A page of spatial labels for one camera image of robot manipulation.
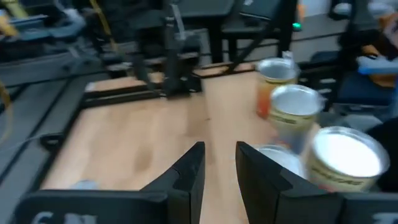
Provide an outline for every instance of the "cable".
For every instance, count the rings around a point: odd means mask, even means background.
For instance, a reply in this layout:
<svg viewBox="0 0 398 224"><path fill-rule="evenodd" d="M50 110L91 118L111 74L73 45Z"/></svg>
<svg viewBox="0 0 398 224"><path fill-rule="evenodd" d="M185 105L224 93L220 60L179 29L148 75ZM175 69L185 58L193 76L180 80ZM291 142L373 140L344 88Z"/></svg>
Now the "cable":
<svg viewBox="0 0 398 224"><path fill-rule="evenodd" d="M36 135L36 136L30 137L30 138L27 138L27 139L25 139L23 141L20 141L20 142L16 143L15 145L13 145L13 146L11 146L11 147L9 147L7 149L0 150L0 154L4 153L4 152L7 152L8 150L15 149L15 148L27 143L27 142L30 142L30 141L33 141L33 140L36 140L36 139L40 139L41 137L47 136L47 135L48 134L40 134L40 135Z"/></svg>
<svg viewBox="0 0 398 224"><path fill-rule="evenodd" d="M4 110L7 113L6 130L0 138L0 144L2 144L12 132L12 102L10 95L2 81L0 81L0 97L2 102L4 103Z"/></svg>
<svg viewBox="0 0 398 224"><path fill-rule="evenodd" d="M119 52L118 45L116 44L116 41L113 39L111 28L109 27L109 23L106 20L106 17L104 15L104 13L102 12L101 7L98 5L96 0L90 0L90 4L93 7L93 9L95 10L95 12L97 13L97 15L102 23L102 26L104 28L105 34L109 37L109 41L111 42L112 49L115 52Z"/></svg>

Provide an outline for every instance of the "wooden table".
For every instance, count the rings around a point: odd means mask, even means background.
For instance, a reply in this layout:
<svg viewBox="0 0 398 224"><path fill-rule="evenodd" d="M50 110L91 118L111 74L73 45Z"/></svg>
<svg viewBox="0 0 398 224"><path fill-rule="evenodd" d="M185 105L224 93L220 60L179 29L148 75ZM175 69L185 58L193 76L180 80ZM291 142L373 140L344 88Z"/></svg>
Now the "wooden table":
<svg viewBox="0 0 398 224"><path fill-rule="evenodd" d="M214 69L209 70L198 73L213 74ZM130 77L120 78L96 82L91 90L141 84ZM276 133L255 113L255 72L207 78L203 89L189 98L158 98L82 111L42 188L68 189L90 179L101 189L139 190L196 141L205 141L201 223L248 223L236 177L236 141L265 144Z"/></svg>

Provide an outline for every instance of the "black chair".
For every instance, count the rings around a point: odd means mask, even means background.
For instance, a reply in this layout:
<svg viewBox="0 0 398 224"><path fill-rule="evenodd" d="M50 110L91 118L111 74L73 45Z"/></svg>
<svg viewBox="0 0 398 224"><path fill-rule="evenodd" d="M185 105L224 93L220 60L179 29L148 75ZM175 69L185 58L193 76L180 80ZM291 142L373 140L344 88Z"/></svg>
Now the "black chair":
<svg viewBox="0 0 398 224"><path fill-rule="evenodd" d="M233 61L238 54L238 40L241 39L255 39L257 35L263 30L265 25L269 21L258 19L255 21L254 19L245 18L239 14L243 5L243 0L235 1L235 5L233 8L233 12L229 19L226 20L223 29L222 35L223 38L228 41L228 55L229 61ZM268 14L271 18L276 10L275 7L264 8L264 14ZM270 35L265 37L264 39L275 39L278 40L277 43L277 55L278 57L282 56L282 52L289 50L290 43L292 41L292 31L290 29L286 29L285 26L292 26L294 20L286 19L283 22L282 27L278 27L273 30Z"/></svg>

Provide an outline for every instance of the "tin can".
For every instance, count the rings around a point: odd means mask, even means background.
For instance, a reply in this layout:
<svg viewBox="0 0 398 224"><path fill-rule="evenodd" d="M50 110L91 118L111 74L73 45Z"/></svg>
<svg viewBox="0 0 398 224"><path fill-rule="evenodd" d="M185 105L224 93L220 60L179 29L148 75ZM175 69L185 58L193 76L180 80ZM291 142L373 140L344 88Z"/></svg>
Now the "tin can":
<svg viewBox="0 0 398 224"><path fill-rule="evenodd" d="M269 58L256 65L257 114L267 118L271 107L271 92L281 85L297 82L299 69L290 58Z"/></svg>
<svg viewBox="0 0 398 224"><path fill-rule="evenodd" d="M310 181L331 192L367 191L388 170L387 151L371 136L355 129L321 129L307 161Z"/></svg>
<svg viewBox="0 0 398 224"><path fill-rule="evenodd" d="M276 129L277 144L300 154L317 115L324 108L324 98L302 85L284 85L271 93L268 121Z"/></svg>
<svg viewBox="0 0 398 224"><path fill-rule="evenodd" d="M291 153L286 148L276 145L265 145L255 148L263 155L272 159L282 167L285 167L286 169L293 172L297 176L302 177L304 179L307 178L305 167L302 164L300 158L297 155Z"/></svg>

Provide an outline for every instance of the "wall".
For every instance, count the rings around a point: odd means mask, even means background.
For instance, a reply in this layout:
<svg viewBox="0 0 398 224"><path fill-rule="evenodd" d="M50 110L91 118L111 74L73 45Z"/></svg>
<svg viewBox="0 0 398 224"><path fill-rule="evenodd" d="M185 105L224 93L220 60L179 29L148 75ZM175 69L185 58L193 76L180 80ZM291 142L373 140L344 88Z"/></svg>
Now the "wall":
<svg viewBox="0 0 398 224"><path fill-rule="evenodd" d="M301 0L305 6L305 16L325 14L329 11L330 0Z"/></svg>

